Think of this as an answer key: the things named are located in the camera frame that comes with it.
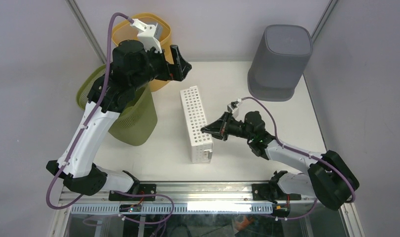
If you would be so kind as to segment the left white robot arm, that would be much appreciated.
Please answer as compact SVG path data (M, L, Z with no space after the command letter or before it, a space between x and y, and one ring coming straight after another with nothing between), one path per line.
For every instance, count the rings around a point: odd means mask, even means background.
M84 114L66 152L47 163L46 169L61 178L70 191L92 196L99 191L120 192L126 200L139 195L139 181L127 171L111 171L94 163L109 129L136 98L137 91L154 79L182 81L192 66L179 47L170 45L172 62L154 47L125 40L112 51L112 61L92 84Z

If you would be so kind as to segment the green mesh waste bin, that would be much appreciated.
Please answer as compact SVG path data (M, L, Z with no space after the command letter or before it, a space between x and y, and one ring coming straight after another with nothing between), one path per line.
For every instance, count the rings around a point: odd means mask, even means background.
M87 95L93 82L105 73L105 65L98 67L82 84L76 94L79 108L85 109ZM157 125L157 114L149 85L136 91L123 113L112 124L109 133L117 140L131 146L140 146L147 141Z

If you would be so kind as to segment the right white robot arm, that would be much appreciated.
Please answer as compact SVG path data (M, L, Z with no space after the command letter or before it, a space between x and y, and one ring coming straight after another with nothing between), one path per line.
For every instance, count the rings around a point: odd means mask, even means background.
M236 120L225 112L216 121L201 128L203 133L226 141L229 136L246 139L251 152L265 160L281 162L299 171L276 171L268 184L258 189L261 199L277 203L288 195L315 197L325 207L338 210L355 200L360 184L341 156L332 150L316 153L282 143L265 128L258 111Z

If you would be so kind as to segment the grey mesh waste bin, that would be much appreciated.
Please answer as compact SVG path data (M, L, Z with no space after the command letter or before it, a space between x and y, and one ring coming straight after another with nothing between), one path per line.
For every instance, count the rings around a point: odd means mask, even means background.
M251 96L270 102L290 100L312 52L312 39L304 27L267 26L247 74Z

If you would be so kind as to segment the white perforated plastic basket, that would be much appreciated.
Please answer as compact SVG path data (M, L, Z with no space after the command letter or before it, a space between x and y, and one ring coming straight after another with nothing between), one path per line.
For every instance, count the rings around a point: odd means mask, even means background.
M192 163L210 163L213 155L213 139L201 129L207 125L198 86L180 91L180 100L186 123L188 147Z

